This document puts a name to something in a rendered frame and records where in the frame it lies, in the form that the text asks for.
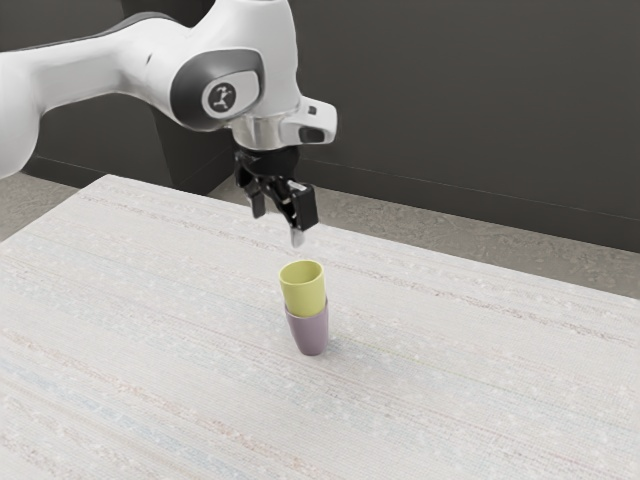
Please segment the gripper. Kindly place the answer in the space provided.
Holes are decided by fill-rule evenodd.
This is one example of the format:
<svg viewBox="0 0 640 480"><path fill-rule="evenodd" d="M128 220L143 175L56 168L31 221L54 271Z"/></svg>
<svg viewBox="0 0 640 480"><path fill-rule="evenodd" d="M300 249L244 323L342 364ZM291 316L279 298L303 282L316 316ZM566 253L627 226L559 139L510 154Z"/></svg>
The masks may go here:
<svg viewBox="0 0 640 480"><path fill-rule="evenodd" d="M266 214L265 194L259 180L277 177L271 184L272 201L290 227L292 247L302 246L305 232L319 222L319 217L314 187L293 180L300 160L299 148L287 146L258 151L236 145L234 160L236 185L246 187L254 219Z"/></svg>

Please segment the mauve cup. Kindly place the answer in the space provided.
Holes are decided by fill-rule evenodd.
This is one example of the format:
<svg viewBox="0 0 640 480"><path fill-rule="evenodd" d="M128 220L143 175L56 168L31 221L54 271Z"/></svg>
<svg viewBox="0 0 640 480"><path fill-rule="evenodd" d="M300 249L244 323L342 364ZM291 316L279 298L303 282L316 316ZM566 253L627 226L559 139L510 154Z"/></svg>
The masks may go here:
<svg viewBox="0 0 640 480"><path fill-rule="evenodd" d="M296 316L285 308L285 317L298 350L306 356L322 354L329 343L329 303L309 317Z"/></svg>

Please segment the yellow-green cup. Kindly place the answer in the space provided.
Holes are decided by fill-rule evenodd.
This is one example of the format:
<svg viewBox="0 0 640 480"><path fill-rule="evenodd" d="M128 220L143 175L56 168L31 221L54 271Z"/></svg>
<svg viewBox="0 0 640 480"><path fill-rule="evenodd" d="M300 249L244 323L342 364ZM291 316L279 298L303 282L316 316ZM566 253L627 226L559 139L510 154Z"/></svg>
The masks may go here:
<svg viewBox="0 0 640 480"><path fill-rule="evenodd" d="M289 313L297 317L319 314L326 303L323 266L314 260L297 260L281 268L279 282Z"/></svg>

